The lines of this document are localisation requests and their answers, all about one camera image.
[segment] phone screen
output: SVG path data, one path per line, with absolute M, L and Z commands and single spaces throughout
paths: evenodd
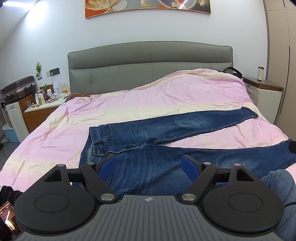
M 20 233 L 15 212 L 10 202 L 4 203 L 4 205 L 0 208 L 0 217 L 14 235 L 18 235 Z

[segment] white cup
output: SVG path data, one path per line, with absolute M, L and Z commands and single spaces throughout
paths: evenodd
M 258 66 L 258 78 L 257 78 L 257 80 L 262 81 L 263 80 L 263 74 L 264 74 L 264 67 Z
M 48 90 L 47 90 L 47 95 L 48 95 L 50 98 L 54 97 L 54 95 L 53 95 L 51 89 L 48 89 Z

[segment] bed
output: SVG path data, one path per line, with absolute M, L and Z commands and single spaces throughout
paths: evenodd
M 259 117 L 165 145 L 235 149 L 276 145 L 288 139 L 249 98 L 244 83 L 221 73 L 233 66 L 230 46 L 152 41 L 96 47 L 68 54 L 71 92 L 8 158 L 0 185 L 25 191 L 59 163 L 77 168 L 91 126 L 201 110 L 245 106 Z M 294 167 L 288 170 L 294 175 Z

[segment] potted plant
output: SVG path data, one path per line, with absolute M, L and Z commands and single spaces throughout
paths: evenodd
M 37 80 L 40 80 L 40 74 L 39 74 L 39 72 L 36 73 L 36 78 L 37 78 Z
M 36 64 L 36 71 L 39 74 L 37 76 L 37 73 L 36 73 L 37 80 L 41 80 L 42 79 L 42 75 L 41 75 L 42 65 L 40 64 L 40 61 L 38 61 L 37 64 Z

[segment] metal screw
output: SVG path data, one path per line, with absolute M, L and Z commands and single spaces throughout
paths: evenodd
M 112 193 L 104 193 L 101 195 L 101 199 L 104 201 L 112 201 L 115 198 L 115 195 Z
M 194 201 L 196 199 L 196 196 L 192 193 L 185 193 L 182 195 L 182 199 L 184 201 Z

